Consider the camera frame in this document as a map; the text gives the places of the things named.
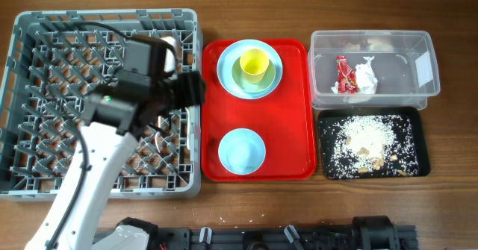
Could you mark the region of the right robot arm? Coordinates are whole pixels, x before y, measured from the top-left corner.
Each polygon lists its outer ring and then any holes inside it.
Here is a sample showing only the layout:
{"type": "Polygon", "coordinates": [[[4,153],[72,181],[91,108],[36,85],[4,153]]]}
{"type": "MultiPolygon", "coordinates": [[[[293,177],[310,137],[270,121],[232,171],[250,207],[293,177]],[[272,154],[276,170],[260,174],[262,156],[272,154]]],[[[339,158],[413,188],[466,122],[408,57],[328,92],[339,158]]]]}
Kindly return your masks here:
{"type": "Polygon", "coordinates": [[[397,249],[394,225],[387,216],[356,216],[352,225],[358,232],[358,249],[397,249]]]}

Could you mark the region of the white napkin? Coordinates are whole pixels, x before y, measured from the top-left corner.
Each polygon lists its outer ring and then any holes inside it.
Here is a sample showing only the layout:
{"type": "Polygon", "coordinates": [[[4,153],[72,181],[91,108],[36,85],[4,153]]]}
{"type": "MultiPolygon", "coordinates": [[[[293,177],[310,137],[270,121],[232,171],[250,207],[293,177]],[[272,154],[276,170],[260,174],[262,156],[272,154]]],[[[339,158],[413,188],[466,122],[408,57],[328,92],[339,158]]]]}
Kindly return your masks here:
{"type": "MultiPolygon", "coordinates": [[[[369,101],[370,97],[367,97],[367,95],[373,95],[376,93],[378,80],[371,66],[374,56],[364,57],[364,59],[366,60],[365,63],[357,64],[356,67],[353,68],[356,73],[356,81],[359,87],[359,92],[352,95],[359,94],[359,97],[346,97],[346,102],[350,104],[369,101]]],[[[335,85],[331,87],[332,92],[334,94],[346,94],[337,92],[337,82],[338,81],[336,81],[335,85]]]]}

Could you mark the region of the light blue bowl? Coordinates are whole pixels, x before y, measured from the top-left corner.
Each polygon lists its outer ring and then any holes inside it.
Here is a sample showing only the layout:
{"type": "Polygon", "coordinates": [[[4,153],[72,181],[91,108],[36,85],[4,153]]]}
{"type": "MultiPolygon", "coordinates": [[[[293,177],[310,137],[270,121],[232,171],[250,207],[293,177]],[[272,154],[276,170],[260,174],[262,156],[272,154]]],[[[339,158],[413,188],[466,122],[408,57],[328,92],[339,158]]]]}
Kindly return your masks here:
{"type": "Polygon", "coordinates": [[[251,175],[265,162],[267,150],[259,134],[248,128],[236,128],[221,139],[217,153],[227,171],[251,175]]]}

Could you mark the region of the cream plastic spoon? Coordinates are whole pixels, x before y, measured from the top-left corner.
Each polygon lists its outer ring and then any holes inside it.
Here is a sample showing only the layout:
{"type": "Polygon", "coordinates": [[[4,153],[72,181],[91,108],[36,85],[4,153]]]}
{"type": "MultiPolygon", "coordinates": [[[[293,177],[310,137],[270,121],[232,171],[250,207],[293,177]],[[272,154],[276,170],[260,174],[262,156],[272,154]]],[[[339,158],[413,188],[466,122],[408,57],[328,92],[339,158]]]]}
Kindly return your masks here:
{"type": "Polygon", "coordinates": [[[193,126],[193,123],[192,123],[192,116],[191,116],[190,108],[186,107],[185,111],[186,111],[186,114],[187,114],[186,147],[187,147],[188,150],[191,150],[191,144],[193,143],[193,139],[194,139],[194,134],[193,134],[194,126],[193,126]]]}

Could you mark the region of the rice and food scraps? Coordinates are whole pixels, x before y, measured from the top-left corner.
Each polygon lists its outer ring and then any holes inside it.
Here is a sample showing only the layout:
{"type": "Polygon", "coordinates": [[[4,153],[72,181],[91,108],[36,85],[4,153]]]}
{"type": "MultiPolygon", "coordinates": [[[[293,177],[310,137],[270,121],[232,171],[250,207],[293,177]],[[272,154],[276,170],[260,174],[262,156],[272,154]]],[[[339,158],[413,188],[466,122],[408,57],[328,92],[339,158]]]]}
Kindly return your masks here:
{"type": "Polygon", "coordinates": [[[319,120],[327,178],[393,178],[419,174],[410,119],[401,115],[319,120]]]}

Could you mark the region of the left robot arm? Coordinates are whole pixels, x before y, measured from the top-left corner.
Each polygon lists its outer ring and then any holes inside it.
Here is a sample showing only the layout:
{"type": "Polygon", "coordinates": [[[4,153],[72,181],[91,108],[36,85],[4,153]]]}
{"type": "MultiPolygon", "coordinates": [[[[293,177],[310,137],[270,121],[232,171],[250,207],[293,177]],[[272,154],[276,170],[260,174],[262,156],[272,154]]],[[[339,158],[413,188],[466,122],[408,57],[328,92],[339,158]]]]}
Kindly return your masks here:
{"type": "Polygon", "coordinates": [[[148,125],[172,110],[200,106],[205,82],[177,73],[173,37],[126,38],[124,63],[84,97],[77,150],[43,224],[27,249],[90,249],[111,189],[148,125]]]}

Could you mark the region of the red snack wrapper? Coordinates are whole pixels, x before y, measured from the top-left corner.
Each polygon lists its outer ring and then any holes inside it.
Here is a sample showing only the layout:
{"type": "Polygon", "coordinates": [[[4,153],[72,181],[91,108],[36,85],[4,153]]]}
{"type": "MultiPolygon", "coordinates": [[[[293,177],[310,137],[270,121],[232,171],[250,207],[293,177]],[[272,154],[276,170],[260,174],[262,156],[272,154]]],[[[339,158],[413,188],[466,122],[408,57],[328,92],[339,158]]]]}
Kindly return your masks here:
{"type": "Polygon", "coordinates": [[[347,58],[343,55],[336,57],[338,68],[337,92],[354,94],[359,92],[359,86],[356,81],[356,73],[352,67],[347,64],[347,58]]]}

